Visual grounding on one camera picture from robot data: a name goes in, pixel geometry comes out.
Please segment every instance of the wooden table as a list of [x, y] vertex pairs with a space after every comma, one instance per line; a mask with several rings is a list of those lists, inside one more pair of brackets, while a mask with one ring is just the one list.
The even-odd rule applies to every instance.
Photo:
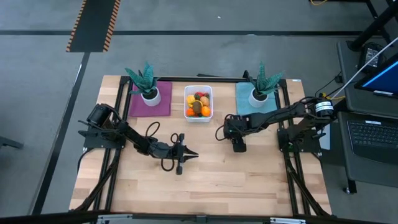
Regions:
[[[99, 90], [98, 103], [114, 106], [120, 76], [106, 75]], [[187, 85], [210, 85], [213, 89], [214, 115], [209, 123], [188, 123], [184, 118], [184, 88]], [[287, 80], [290, 102], [304, 96], [300, 80]], [[282, 107], [283, 94], [280, 91]], [[216, 129], [224, 117], [236, 114], [235, 83], [173, 82], [172, 112], [167, 117], [128, 118], [139, 133], [159, 121], [155, 138], [170, 142], [172, 133], [185, 133], [184, 143], [199, 153], [199, 158], [184, 163], [183, 174], [164, 172], [160, 160], [140, 155], [130, 142], [122, 150], [112, 212], [171, 213], [208, 215], [292, 215], [287, 175], [279, 151], [273, 124], [260, 133], [246, 136], [248, 151], [234, 153], [230, 141], [217, 141]], [[104, 149], [95, 149], [81, 162], [70, 208], [76, 208], [97, 184]], [[330, 205], [319, 161], [301, 153], [305, 183], [317, 202], [330, 213]], [[100, 208], [107, 193], [104, 187]], [[299, 211], [302, 201], [296, 186]]]

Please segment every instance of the yellow and black tape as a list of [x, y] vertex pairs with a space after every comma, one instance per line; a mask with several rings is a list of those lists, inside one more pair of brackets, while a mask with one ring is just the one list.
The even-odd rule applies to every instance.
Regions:
[[67, 52], [107, 52], [119, 8], [120, 0], [83, 0]]

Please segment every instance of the floor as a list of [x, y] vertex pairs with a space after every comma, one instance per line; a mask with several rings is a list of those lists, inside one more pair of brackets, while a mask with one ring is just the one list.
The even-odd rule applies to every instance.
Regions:
[[[386, 8], [384, 1], [373, 4], [378, 12]], [[0, 30], [70, 30], [80, 5], [80, 0], [2, 0]], [[372, 21], [362, 3], [327, 2], [315, 7], [307, 0], [122, 0], [116, 30], [364, 30]], [[397, 26], [390, 21], [386, 27], [391, 37], [397, 36]], [[21, 150], [0, 150], [0, 217], [25, 215], [31, 208], [83, 56], [65, 52], [68, 39], [67, 35], [0, 35], [0, 136], [25, 144]], [[85, 128], [77, 120], [85, 119], [95, 105], [103, 75], [124, 75], [124, 67], [137, 70], [148, 61], [158, 76], [241, 77], [244, 70], [257, 73], [263, 61], [268, 74], [284, 71], [285, 78], [301, 79], [306, 95], [313, 95], [340, 71], [336, 43], [351, 39], [114, 36], [109, 52], [90, 55], [43, 212], [68, 209], [83, 145], [77, 131]], [[333, 82], [325, 91], [336, 87]], [[346, 183], [344, 168], [325, 164], [323, 171], [334, 215], [386, 223], [398, 220], [398, 189], [358, 183], [358, 194], [346, 195], [341, 190]]]

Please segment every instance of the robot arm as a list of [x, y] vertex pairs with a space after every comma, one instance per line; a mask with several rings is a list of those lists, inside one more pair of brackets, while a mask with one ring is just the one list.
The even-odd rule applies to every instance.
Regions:
[[303, 118], [303, 120], [287, 128], [289, 141], [297, 140], [304, 132], [313, 128], [322, 129], [335, 119], [335, 114], [330, 100], [305, 97], [291, 106], [269, 113], [229, 115], [224, 121], [224, 137], [232, 141], [234, 152], [246, 152], [242, 137], [258, 133], [270, 124], [292, 118]]
[[[111, 114], [113, 113], [114, 119], [110, 120]], [[151, 136], [141, 136], [137, 131], [129, 126], [127, 121], [124, 121], [118, 114], [118, 112], [106, 104], [97, 104], [90, 115], [87, 117], [87, 123], [84, 121], [79, 121], [91, 129], [95, 130], [95, 134], [99, 135], [101, 139], [105, 139], [110, 142], [118, 142], [121, 139], [127, 139], [131, 141], [134, 148], [138, 153], [145, 156], [152, 156], [156, 159], [170, 159], [173, 160], [173, 166], [171, 169], [163, 170], [171, 171], [174, 167], [174, 160], [177, 160], [177, 175], [182, 174], [181, 164], [189, 159], [198, 157], [196, 152], [189, 150], [183, 145], [184, 134], [173, 134], [177, 136], [173, 146], [169, 146], [164, 142], [159, 142], [156, 138]], [[87, 137], [90, 135], [90, 131], [79, 131], [81, 135]]]

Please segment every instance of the blue mat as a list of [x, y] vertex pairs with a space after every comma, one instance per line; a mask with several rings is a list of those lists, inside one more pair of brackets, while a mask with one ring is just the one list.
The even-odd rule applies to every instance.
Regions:
[[260, 108], [252, 107], [249, 104], [249, 95], [253, 89], [252, 83], [241, 82], [236, 84], [236, 111], [238, 115], [245, 115], [249, 113], [268, 113], [276, 110], [275, 94], [270, 93], [268, 100]]

